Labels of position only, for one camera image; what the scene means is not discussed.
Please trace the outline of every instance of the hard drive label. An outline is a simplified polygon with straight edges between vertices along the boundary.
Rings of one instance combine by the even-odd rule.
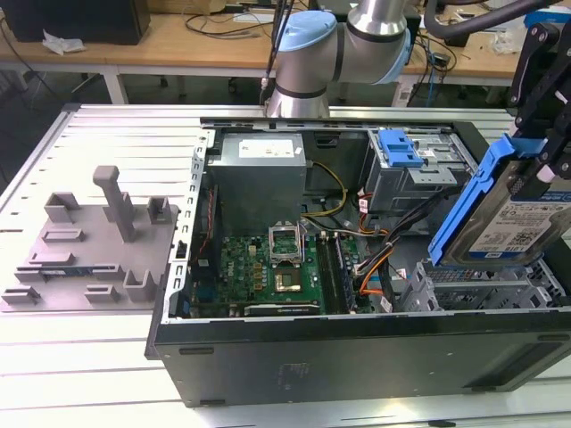
[[[551,217],[571,207],[567,199],[546,193],[541,201],[506,202],[472,245],[470,256],[499,259],[526,252],[550,229]]]

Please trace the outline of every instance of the wooden desk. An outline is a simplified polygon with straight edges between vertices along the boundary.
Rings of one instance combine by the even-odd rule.
[[[229,21],[209,24],[210,30],[243,28],[252,24]],[[260,36],[241,40],[205,37],[186,29],[180,15],[155,14],[143,40],[136,46],[87,43],[87,50],[60,56],[40,43],[20,43],[8,31],[18,53],[38,71],[100,73],[105,77],[113,103],[126,103],[121,74],[165,74],[175,76],[261,77],[267,64],[269,38],[260,29]],[[490,47],[490,34],[473,35],[466,48],[453,48],[458,64],[444,83],[464,85],[509,86],[516,69],[518,55],[497,55]],[[410,64],[399,78],[395,96],[397,105],[404,105],[411,88],[424,73],[426,59],[415,46]],[[5,41],[0,40],[0,69],[22,70],[26,67],[13,55]]]

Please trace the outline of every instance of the motherboard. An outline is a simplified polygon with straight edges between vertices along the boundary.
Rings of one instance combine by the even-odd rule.
[[[227,236],[220,278],[196,282],[191,305],[201,317],[359,312],[352,289],[353,266],[359,261],[352,236]]]

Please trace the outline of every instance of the metal slotted tabletop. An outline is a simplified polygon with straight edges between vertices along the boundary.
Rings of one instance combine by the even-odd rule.
[[[488,142],[507,131],[499,110],[334,108],[334,117],[472,121]],[[0,285],[46,221],[50,193],[103,203],[95,166],[117,165],[133,203],[181,204],[200,116],[260,117],[258,107],[81,106],[63,112],[0,196]],[[511,393],[246,407],[186,408],[161,361],[143,355],[150,311],[0,315],[0,424],[28,426],[567,427],[571,359]]]

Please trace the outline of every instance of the table leg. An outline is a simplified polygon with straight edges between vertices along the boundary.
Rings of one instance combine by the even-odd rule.
[[[177,90],[178,90],[178,98],[184,98],[186,96],[185,76],[177,76]]]
[[[410,95],[417,83],[415,77],[399,76],[396,91],[394,91],[393,107],[406,107],[409,105]]]
[[[113,104],[128,104],[127,92],[123,86],[123,78],[119,74],[105,72],[105,84]]]
[[[349,96],[349,84],[348,83],[340,83],[339,84],[339,101],[344,103],[347,101],[347,96]]]

